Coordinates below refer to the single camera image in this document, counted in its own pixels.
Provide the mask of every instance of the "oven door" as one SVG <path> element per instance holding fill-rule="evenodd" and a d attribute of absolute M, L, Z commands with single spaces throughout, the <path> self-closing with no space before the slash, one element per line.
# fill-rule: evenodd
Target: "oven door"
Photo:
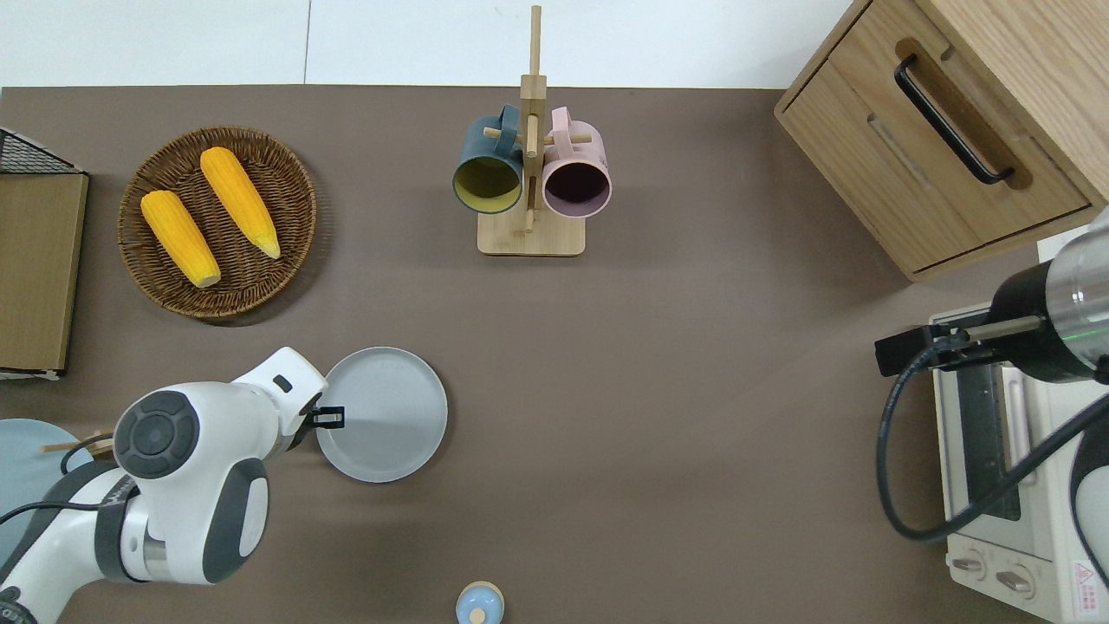
<path fill-rule="evenodd" d="M 935 371 L 933 379 L 944 504 L 950 518 L 971 500 L 980 499 L 1028 454 L 1034 436 L 1029 432 L 1030 415 L 1024 388 L 1027 378 L 1011 366 L 991 365 Z M 1039 427 L 1031 429 L 1039 433 Z M 958 533 L 1052 560 L 1049 518 L 1044 504 L 1046 484 L 1038 477 L 1028 475 L 1016 490 Z"/>

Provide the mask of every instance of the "wire basket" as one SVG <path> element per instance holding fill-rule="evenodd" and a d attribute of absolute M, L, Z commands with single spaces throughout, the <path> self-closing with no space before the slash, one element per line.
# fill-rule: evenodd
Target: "wire basket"
<path fill-rule="evenodd" d="M 84 173 L 27 136 L 0 127 L 0 174 Z"/>
<path fill-rule="evenodd" d="M 201 171 L 201 152 L 231 150 L 269 211 L 282 255 L 272 258 L 238 229 Z M 151 191 L 181 197 L 220 265 L 215 284 L 199 288 L 185 277 L 142 216 Z M 119 247 L 139 288 L 155 303 L 194 319 L 233 317 L 276 295 L 304 264 L 316 232 L 316 191 L 296 154 L 248 127 L 195 130 L 171 141 L 139 167 L 120 205 Z"/>

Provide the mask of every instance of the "wooden mug tree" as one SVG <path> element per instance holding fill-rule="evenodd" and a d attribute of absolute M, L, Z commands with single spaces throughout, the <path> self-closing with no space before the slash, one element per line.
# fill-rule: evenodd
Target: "wooden mug tree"
<path fill-rule="evenodd" d="M 547 76 L 539 73 L 541 8 L 531 7 L 531 67 L 520 76 L 520 134 L 523 143 L 523 190 L 520 201 L 498 214 L 478 215 L 478 249 L 489 255 L 579 255 L 586 250 L 586 219 L 557 214 L 543 203 L 543 146 L 547 136 Z M 486 127 L 487 136 L 500 131 Z M 589 135 L 570 137 L 589 141 Z"/>

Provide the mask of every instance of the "dark green mug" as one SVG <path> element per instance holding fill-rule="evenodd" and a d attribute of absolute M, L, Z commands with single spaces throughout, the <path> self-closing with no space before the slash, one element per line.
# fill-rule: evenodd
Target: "dark green mug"
<path fill-rule="evenodd" d="M 486 127 L 500 136 L 486 136 Z M 470 124 L 452 185 L 458 201 L 482 214 L 497 214 L 516 205 L 523 191 L 523 152 L 516 136 L 520 109 L 505 104 L 500 116 L 482 116 Z"/>

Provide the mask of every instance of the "oven knob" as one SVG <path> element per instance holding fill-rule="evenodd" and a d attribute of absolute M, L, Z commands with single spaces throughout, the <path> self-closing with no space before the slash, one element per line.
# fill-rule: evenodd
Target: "oven knob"
<path fill-rule="evenodd" d="M 1029 600 L 1036 595 L 1036 584 L 1032 582 L 1032 575 L 1022 565 L 1015 566 L 1015 570 L 998 572 L 995 577 L 998 583 L 1020 594 L 1020 597 L 1025 600 Z"/>
<path fill-rule="evenodd" d="M 977 581 L 981 581 L 986 577 L 986 562 L 981 556 L 981 553 L 970 549 L 965 555 L 955 557 L 950 553 L 947 554 L 947 564 L 955 570 L 962 570 L 966 572 L 968 576 L 974 577 Z"/>
<path fill-rule="evenodd" d="M 981 562 L 973 559 L 953 559 L 952 566 L 967 572 L 981 572 Z"/>

